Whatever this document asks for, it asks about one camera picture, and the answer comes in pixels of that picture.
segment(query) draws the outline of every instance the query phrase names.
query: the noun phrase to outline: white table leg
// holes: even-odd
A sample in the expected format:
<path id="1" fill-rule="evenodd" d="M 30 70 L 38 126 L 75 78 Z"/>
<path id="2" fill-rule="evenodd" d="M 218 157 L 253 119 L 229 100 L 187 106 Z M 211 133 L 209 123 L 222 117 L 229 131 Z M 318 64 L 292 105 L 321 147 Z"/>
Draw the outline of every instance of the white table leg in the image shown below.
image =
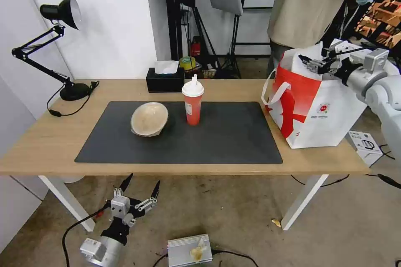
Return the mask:
<path id="1" fill-rule="evenodd" d="M 77 220 L 82 220 L 88 216 L 88 213 L 81 206 L 74 195 L 68 190 L 63 181 L 58 177 L 47 177 L 40 175 L 39 178 L 49 187 L 54 195 L 61 201 L 62 204 L 74 215 Z M 89 232 L 95 228 L 95 222 L 88 219 L 81 223 L 82 226 Z"/>
<path id="2" fill-rule="evenodd" d="M 281 227 L 283 230 L 288 230 L 291 227 L 328 176 L 328 174 L 312 175 L 308 179 L 301 193 L 298 195 L 297 199 L 295 199 L 294 203 L 288 209 L 281 221 Z"/>

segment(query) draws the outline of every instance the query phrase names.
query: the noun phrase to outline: lamp base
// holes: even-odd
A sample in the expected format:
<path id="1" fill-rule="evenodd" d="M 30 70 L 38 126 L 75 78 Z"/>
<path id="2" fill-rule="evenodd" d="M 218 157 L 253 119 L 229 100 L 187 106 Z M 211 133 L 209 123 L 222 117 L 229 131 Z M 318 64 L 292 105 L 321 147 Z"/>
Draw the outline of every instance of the lamp base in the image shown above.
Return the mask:
<path id="1" fill-rule="evenodd" d="M 65 86 L 60 91 L 60 97 L 65 101 L 74 101 L 88 96 L 90 90 L 84 83 L 73 83 L 72 85 Z"/>

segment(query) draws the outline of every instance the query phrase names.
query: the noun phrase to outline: light stand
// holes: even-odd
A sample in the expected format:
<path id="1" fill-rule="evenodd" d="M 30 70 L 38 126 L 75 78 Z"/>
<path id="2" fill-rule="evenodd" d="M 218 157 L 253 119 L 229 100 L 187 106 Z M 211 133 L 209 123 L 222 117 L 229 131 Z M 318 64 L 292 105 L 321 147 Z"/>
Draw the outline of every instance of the light stand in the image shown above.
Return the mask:
<path id="1" fill-rule="evenodd" d="M 11 51 L 11 53 L 14 57 L 24 61 L 27 64 L 30 64 L 31 66 L 39 69 L 40 71 L 46 73 L 47 75 L 61 81 L 65 85 L 64 88 L 60 91 L 61 99 L 66 100 L 66 101 L 73 101 L 73 100 L 82 99 L 82 98 L 88 96 L 89 93 L 91 92 L 90 88 L 84 83 L 73 83 L 70 80 L 70 77 L 60 74 L 58 72 L 55 72 L 53 70 L 49 70 L 48 68 L 42 66 L 41 64 L 39 64 L 29 58 L 30 54 L 45 47 L 47 44 L 50 44 L 51 42 L 61 38 L 64 35 L 64 28 L 65 28 L 65 26 L 63 26 L 61 24 L 57 24 L 50 30 L 46 31 L 44 34 L 34 38 L 33 40 L 27 42 L 26 44 L 24 44 L 18 48 L 14 48 Z M 36 41 L 40 40 L 41 38 L 43 38 L 51 33 L 55 33 L 56 36 L 42 44 L 33 45 L 33 43 L 35 43 Z"/>

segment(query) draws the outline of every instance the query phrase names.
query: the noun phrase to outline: black tissue box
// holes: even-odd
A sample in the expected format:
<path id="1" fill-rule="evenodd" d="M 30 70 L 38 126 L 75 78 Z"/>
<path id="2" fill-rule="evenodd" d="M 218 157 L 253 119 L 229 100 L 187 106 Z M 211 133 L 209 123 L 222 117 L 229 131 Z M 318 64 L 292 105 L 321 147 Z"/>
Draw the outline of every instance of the black tissue box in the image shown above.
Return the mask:
<path id="1" fill-rule="evenodd" d="M 149 93 L 181 92 L 184 85 L 184 70 L 178 68 L 174 74 L 157 74 L 155 68 L 149 68 L 146 75 Z"/>

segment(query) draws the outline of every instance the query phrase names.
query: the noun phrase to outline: red cup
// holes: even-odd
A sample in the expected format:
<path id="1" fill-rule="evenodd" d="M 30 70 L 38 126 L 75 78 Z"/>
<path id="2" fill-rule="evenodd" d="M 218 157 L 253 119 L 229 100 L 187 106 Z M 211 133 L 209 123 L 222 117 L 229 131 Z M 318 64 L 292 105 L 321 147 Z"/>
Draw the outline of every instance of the red cup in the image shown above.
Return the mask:
<path id="1" fill-rule="evenodd" d="M 198 97 L 184 96 L 184 99 L 188 124 L 192 126 L 198 125 L 201 118 L 202 95 Z"/>
<path id="2" fill-rule="evenodd" d="M 192 80 L 183 86 L 182 90 L 185 100 L 185 111 L 187 113 L 187 122 L 189 125 L 198 125 L 201 118 L 201 104 L 204 88 L 198 81 L 195 74 Z"/>

